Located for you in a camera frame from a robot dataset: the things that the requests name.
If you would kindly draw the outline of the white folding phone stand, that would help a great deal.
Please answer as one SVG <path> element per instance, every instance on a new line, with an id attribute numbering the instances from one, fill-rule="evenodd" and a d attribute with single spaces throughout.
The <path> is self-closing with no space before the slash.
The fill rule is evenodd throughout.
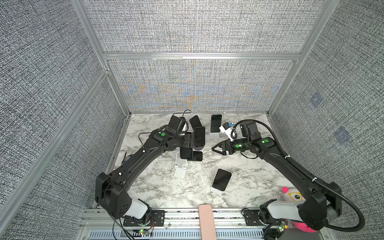
<path id="1" fill-rule="evenodd" d="M 174 177 L 184 179 L 187 172 L 188 161 L 181 158 L 180 152 L 176 154 Z"/>

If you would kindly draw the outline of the purple round phone stand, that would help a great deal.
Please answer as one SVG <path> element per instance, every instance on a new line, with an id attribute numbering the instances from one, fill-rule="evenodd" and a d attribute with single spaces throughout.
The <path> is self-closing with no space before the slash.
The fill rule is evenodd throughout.
<path id="1" fill-rule="evenodd" d="M 193 145 L 193 149 L 195 150 L 195 151 L 202 151 L 203 149 L 204 149 L 204 145 Z"/>

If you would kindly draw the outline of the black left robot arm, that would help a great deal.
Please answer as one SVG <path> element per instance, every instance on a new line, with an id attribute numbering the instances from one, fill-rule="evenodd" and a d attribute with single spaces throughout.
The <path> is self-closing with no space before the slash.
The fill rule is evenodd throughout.
<path id="1" fill-rule="evenodd" d="M 152 131 L 142 147 L 127 162 L 109 174 L 100 173 L 96 177 L 95 201 L 114 219 L 123 216 L 146 218 L 150 207 L 141 200 L 131 198 L 128 190 L 157 157 L 193 144 L 194 137 L 190 132 L 180 134 L 169 127 Z"/>

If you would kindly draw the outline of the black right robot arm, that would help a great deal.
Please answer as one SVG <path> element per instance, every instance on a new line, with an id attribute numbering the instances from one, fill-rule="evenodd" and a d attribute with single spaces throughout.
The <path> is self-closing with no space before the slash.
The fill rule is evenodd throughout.
<path id="1" fill-rule="evenodd" d="M 223 156 L 236 152 L 250 151 L 260 159 L 275 167 L 285 176 L 303 196 L 300 203 L 269 200 L 260 206 L 259 219 L 263 224 L 271 224 L 278 219 L 303 222 L 313 230 L 327 227 L 342 213 L 341 188 L 328 184 L 304 169 L 284 153 L 275 140 L 270 137 L 251 141 L 249 139 L 225 140 L 212 151 Z"/>

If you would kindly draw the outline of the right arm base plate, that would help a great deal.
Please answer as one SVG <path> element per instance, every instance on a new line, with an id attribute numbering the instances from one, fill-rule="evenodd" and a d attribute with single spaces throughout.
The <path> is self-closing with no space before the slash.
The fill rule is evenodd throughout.
<path id="1" fill-rule="evenodd" d="M 267 226 L 267 224 L 263 223 L 260 220 L 260 210 L 250 210 L 248 208 L 244 208 L 241 210 L 241 214 L 245 220 L 246 226 L 254 227 L 254 226 Z"/>

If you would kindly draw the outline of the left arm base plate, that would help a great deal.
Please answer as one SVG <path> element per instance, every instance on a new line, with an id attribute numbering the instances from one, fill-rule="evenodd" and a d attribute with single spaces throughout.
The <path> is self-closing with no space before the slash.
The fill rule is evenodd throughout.
<path id="1" fill-rule="evenodd" d="M 165 221 L 165 213 L 164 210 L 152 210 L 149 220 L 144 223 L 142 220 L 136 219 L 134 217 L 125 216 L 123 226 L 124 227 L 163 227 Z"/>

